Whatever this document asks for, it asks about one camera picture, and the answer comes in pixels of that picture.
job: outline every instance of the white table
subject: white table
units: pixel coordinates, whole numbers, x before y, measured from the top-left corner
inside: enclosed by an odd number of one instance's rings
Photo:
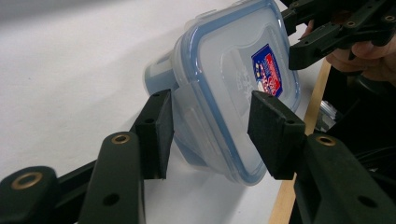
[[[186,21],[233,2],[0,0],[0,179],[36,165],[61,176],[95,160],[147,101],[146,66],[173,48]],[[300,118],[318,70],[299,72]],[[168,178],[145,185],[148,224],[255,224],[267,222],[280,181],[234,184],[193,169],[172,146]]]

